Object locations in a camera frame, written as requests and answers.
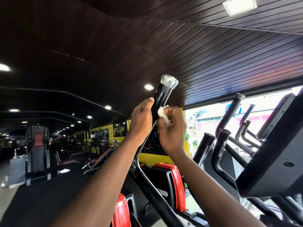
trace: black rubber floor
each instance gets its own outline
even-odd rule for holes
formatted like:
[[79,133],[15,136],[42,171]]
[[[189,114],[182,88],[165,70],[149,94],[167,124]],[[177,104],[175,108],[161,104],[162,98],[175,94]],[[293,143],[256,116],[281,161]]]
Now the black rubber floor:
[[[49,181],[20,186],[6,210],[0,227],[46,227],[67,206],[88,183],[92,175],[82,175],[81,169],[56,176]],[[131,177],[127,177],[124,187],[134,194],[138,219],[142,227],[150,227],[160,217],[153,207],[148,214],[142,210],[147,199]]]

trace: ceiling light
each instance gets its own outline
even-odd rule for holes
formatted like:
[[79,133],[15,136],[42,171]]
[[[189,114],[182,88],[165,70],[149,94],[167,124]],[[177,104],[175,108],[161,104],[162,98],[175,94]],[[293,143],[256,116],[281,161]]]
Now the ceiling light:
[[255,0],[228,0],[223,2],[229,15],[242,13],[247,10],[255,9],[257,7]]
[[1,71],[9,71],[10,69],[9,69],[9,67],[8,67],[7,65],[5,65],[5,64],[0,64],[0,70],[1,70]]
[[150,84],[146,84],[144,87],[149,91],[154,89],[154,87]]

